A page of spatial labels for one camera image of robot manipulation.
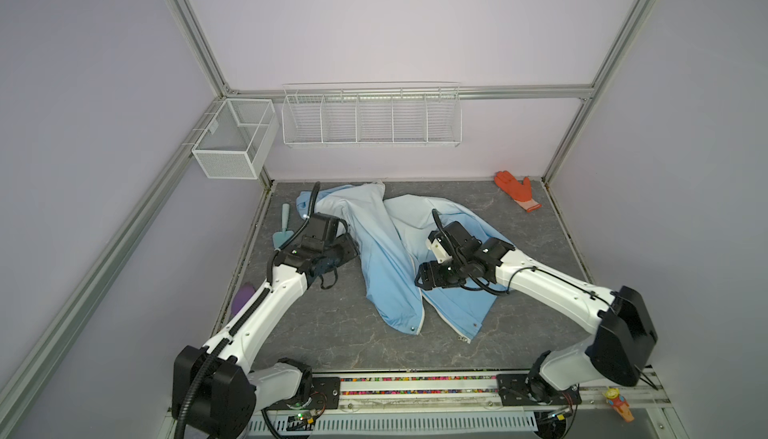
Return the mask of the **orange red glove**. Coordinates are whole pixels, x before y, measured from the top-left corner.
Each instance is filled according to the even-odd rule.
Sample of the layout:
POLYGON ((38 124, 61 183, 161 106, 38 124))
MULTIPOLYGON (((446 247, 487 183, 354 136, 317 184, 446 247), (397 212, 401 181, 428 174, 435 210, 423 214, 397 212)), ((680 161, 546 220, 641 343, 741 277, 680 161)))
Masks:
POLYGON ((533 198, 532 183, 529 177, 518 180, 510 172, 500 171, 494 176, 494 183, 527 213, 542 207, 533 198))

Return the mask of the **purple pink brush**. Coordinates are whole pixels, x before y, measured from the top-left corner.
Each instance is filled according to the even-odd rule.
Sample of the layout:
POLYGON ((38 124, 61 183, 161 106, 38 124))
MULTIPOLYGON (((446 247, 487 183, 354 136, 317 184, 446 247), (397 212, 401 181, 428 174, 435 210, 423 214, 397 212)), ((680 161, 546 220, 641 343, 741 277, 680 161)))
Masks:
POLYGON ((230 315, 235 317, 255 294, 256 288, 250 284, 243 284, 234 294, 230 304, 230 315))

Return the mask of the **mint green trowel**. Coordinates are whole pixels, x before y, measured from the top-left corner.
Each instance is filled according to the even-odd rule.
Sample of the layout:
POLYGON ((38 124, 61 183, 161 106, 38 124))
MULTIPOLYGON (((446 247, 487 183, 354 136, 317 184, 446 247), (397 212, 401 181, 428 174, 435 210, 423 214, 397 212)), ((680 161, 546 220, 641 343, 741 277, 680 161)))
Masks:
POLYGON ((288 203, 284 203, 281 207, 280 229, 272 236, 275 250, 280 250, 293 237, 294 232, 289 229, 290 214, 291 206, 288 203))

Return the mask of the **orange yellow toy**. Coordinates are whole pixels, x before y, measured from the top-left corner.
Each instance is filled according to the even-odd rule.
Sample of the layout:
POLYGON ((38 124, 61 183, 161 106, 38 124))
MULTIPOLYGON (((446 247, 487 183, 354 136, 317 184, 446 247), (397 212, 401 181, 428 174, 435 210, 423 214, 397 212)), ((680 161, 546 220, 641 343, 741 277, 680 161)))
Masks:
POLYGON ((617 412, 625 422, 631 423, 635 420, 630 404, 618 388, 608 388, 603 392, 603 396, 605 397, 606 403, 617 412))

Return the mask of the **light blue jacket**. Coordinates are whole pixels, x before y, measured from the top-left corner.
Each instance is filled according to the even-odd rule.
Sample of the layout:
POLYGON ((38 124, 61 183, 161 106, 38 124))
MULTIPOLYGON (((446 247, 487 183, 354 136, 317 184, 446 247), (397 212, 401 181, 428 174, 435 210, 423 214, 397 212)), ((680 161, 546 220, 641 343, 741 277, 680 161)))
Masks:
POLYGON ((436 210, 445 225, 457 221, 481 241, 505 237, 461 204, 443 198, 402 195, 386 199, 381 182, 342 185, 318 193, 315 210, 347 222, 358 246, 366 297, 391 328, 418 335, 425 319, 424 305, 465 342, 479 333, 495 298, 486 292, 461 288, 422 291, 414 280, 418 267, 435 259, 426 241, 437 229, 436 210))

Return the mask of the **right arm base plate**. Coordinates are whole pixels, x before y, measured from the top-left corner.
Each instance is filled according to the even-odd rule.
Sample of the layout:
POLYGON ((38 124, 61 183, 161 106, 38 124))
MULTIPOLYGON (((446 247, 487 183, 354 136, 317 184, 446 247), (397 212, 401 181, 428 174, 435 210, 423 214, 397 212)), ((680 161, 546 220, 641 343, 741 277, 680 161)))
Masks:
POLYGON ((503 406, 577 406, 582 403, 575 386, 556 390, 538 376, 502 373, 496 375, 498 395, 503 406))

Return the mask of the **green circuit board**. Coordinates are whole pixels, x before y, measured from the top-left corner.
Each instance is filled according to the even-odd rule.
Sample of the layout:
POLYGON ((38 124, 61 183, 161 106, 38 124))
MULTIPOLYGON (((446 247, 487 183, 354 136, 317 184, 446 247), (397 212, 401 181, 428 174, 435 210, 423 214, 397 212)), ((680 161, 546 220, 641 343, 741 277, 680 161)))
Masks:
POLYGON ((286 419, 286 431, 311 431, 315 425, 315 418, 311 415, 295 415, 286 419))

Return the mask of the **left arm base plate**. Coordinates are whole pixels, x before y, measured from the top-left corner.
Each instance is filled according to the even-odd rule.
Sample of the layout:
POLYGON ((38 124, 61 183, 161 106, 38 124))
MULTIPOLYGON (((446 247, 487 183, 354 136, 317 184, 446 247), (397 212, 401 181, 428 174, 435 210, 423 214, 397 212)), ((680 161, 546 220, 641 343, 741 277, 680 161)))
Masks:
POLYGON ((304 381, 299 391, 291 398, 278 401, 269 410, 335 410, 341 399, 341 378, 338 376, 313 377, 311 383, 304 381))

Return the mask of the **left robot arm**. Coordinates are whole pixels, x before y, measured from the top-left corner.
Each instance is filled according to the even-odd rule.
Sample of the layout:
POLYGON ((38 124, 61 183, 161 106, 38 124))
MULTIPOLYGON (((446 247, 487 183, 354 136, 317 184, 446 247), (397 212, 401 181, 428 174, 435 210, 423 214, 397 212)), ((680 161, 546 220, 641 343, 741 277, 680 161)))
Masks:
POLYGON ((187 428, 211 438, 239 438, 255 412, 283 403, 306 406, 314 395, 312 369, 283 358, 256 370, 253 363, 283 315, 324 275, 359 255, 347 222, 312 213, 275 250, 265 279, 232 319, 204 345, 187 346, 173 365, 174 437, 187 428))

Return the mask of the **white slotted vent strip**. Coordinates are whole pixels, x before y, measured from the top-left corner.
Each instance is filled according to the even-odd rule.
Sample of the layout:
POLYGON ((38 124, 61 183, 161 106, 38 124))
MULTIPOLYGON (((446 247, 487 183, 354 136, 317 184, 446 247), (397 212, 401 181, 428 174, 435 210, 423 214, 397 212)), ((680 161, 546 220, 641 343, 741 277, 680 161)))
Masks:
POLYGON ((339 413, 322 415, 305 430, 291 422, 289 414, 270 412, 268 418, 283 437, 334 438, 437 437, 474 433, 528 433, 538 430, 532 412, 430 412, 430 413, 339 413))

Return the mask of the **white mesh box basket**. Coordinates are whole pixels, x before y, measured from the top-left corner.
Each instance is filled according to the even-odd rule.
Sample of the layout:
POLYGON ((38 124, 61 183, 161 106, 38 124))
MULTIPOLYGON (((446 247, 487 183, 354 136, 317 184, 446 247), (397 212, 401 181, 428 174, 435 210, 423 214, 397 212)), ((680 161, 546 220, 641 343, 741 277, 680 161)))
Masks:
POLYGON ((209 179, 258 180, 279 129, 265 99, 224 99, 192 153, 209 179))

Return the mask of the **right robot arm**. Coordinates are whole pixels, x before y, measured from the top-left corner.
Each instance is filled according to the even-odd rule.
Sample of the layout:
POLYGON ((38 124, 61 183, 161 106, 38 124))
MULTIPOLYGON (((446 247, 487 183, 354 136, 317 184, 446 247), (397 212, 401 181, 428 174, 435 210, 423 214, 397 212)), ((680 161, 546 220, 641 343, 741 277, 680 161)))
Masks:
POLYGON ((658 334, 638 291, 577 280, 502 239, 482 241, 458 222, 439 224, 426 246, 435 258, 420 265, 415 278, 419 288, 462 288, 471 282, 474 291, 494 296, 519 292, 588 333, 568 348, 537 358, 524 381, 532 400, 548 403, 558 393, 600 378, 625 387, 644 380, 658 334))

